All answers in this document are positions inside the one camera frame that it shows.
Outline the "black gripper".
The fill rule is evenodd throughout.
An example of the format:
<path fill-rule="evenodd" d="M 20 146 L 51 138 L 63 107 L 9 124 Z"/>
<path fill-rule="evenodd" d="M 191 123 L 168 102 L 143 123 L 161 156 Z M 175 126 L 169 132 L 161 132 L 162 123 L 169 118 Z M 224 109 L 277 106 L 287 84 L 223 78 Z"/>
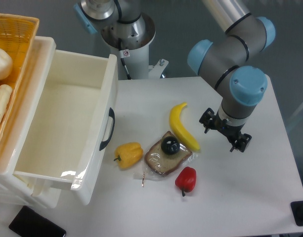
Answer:
<path fill-rule="evenodd" d="M 219 114 L 215 115 L 211 108 L 206 109 L 200 117 L 199 123 L 205 128 L 204 133 L 207 133 L 209 130 L 216 130 L 224 135 L 232 145 L 230 152 L 234 150 L 244 152 L 252 139 L 250 134 L 241 133 L 244 125 L 229 125 L 226 119 L 221 119 Z"/>

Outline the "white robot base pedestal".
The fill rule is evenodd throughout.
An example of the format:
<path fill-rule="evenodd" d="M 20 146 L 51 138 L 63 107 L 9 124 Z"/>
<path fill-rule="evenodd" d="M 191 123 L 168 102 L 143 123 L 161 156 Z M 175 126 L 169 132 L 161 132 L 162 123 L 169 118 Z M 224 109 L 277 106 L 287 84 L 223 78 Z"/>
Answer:
<path fill-rule="evenodd" d="M 149 64 L 149 45 L 154 40 L 156 28 L 153 20 L 145 13 L 134 22 L 116 22 L 101 30 L 101 36 L 117 56 L 118 79 L 160 79 L 169 62 L 160 59 Z"/>

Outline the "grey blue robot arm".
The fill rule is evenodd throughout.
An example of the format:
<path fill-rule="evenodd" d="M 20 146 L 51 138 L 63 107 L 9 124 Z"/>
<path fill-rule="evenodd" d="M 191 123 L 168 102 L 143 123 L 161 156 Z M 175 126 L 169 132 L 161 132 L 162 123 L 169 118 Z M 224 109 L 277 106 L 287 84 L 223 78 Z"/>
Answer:
<path fill-rule="evenodd" d="M 240 0 L 206 0 L 204 5 L 226 35 L 220 44 L 205 39 L 190 50 L 187 63 L 221 97 L 217 112 L 207 109 L 199 122 L 205 130 L 223 134 L 233 150 L 245 151 L 251 141 L 241 132 L 267 88 L 266 75 L 246 62 L 275 39 L 273 23 L 254 17 Z M 90 33 L 100 33 L 118 59 L 119 78 L 148 79 L 149 44 L 155 36 L 153 20 L 138 0 L 81 0 L 74 11 Z"/>

